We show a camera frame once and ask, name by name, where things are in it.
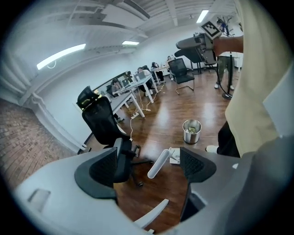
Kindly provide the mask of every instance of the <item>hand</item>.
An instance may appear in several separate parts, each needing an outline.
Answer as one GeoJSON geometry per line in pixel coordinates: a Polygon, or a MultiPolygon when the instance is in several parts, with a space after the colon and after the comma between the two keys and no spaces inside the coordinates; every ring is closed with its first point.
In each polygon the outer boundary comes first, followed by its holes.
{"type": "Polygon", "coordinates": [[[215,52],[215,56],[219,56],[221,53],[225,52],[224,41],[221,38],[213,40],[213,50],[215,52]]]}

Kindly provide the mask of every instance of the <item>power strip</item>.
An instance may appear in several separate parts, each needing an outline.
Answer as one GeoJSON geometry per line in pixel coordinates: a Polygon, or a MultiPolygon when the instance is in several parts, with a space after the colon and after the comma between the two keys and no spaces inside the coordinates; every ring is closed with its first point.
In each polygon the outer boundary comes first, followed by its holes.
{"type": "Polygon", "coordinates": [[[135,117],[137,117],[139,115],[139,113],[135,113],[135,114],[133,114],[133,116],[131,117],[131,119],[134,119],[135,117]]]}

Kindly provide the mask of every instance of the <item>computer monitor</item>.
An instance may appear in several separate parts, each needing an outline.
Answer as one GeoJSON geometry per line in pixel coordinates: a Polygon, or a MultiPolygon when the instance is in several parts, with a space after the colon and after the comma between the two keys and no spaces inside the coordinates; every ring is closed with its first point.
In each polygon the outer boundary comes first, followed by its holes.
{"type": "Polygon", "coordinates": [[[142,79],[144,79],[146,77],[145,74],[144,74],[144,72],[137,73],[134,76],[135,76],[135,78],[136,78],[137,81],[142,80],[142,79]]]}
{"type": "Polygon", "coordinates": [[[125,80],[122,80],[122,83],[123,83],[123,86],[127,86],[129,84],[129,81],[128,79],[125,79],[125,80]]]}

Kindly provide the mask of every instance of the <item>desk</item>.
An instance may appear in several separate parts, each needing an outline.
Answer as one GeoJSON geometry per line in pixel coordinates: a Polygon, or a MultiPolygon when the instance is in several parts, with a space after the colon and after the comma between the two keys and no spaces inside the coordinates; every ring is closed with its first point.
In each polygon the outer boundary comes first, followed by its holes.
{"type": "Polygon", "coordinates": [[[170,67],[169,65],[165,65],[165,66],[162,66],[162,67],[160,67],[160,68],[157,68],[157,69],[154,69],[154,70],[153,70],[153,72],[154,72],[154,74],[155,74],[155,76],[156,76],[157,81],[159,81],[159,79],[158,79],[158,77],[157,77],[156,72],[163,71],[163,70],[165,70],[165,69],[168,69],[169,67],[170,67]]]}
{"type": "MultiPolygon", "coordinates": [[[[110,105],[111,105],[112,112],[115,114],[122,107],[122,105],[124,105],[124,103],[127,102],[127,100],[129,98],[131,98],[133,100],[133,103],[136,106],[136,108],[137,108],[138,112],[140,113],[141,117],[142,118],[145,117],[143,111],[141,110],[139,104],[137,103],[137,100],[135,99],[134,95],[131,92],[119,95],[119,96],[117,96],[117,97],[115,97],[115,98],[113,98],[111,100],[110,105]]],[[[124,130],[122,130],[119,125],[117,125],[117,127],[119,128],[119,130],[121,132],[126,134],[126,132],[124,130]]]]}
{"type": "Polygon", "coordinates": [[[146,92],[147,92],[147,95],[148,95],[148,97],[149,97],[151,103],[154,103],[154,101],[153,101],[153,99],[152,99],[152,96],[151,96],[151,94],[150,94],[150,92],[149,92],[149,89],[148,89],[148,87],[147,87],[147,85],[146,85],[146,82],[148,82],[149,79],[152,80],[152,83],[153,83],[153,86],[154,86],[154,88],[155,88],[155,91],[156,91],[156,93],[158,93],[158,89],[157,89],[157,87],[156,87],[156,84],[155,84],[155,82],[154,82],[154,79],[153,79],[153,77],[152,77],[152,74],[150,74],[150,75],[146,76],[144,79],[141,79],[141,80],[139,80],[139,81],[137,81],[137,82],[132,82],[132,83],[130,83],[128,87],[123,87],[122,89],[119,89],[118,91],[114,92],[114,94],[118,94],[119,96],[121,96],[121,95],[120,95],[121,93],[126,92],[126,91],[128,91],[128,90],[132,90],[133,88],[137,88],[138,86],[143,85],[144,88],[145,88],[145,90],[146,90],[146,92]]]}

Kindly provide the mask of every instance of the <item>brick wall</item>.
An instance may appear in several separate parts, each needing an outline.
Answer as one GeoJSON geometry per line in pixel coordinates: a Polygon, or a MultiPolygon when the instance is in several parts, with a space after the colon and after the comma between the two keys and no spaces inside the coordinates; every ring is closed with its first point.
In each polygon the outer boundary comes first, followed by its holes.
{"type": "Polygon", "coordinates": [[[75,154],[32,110],[0,99],[0,171],[11,188],[47,163],[75,154]]]}

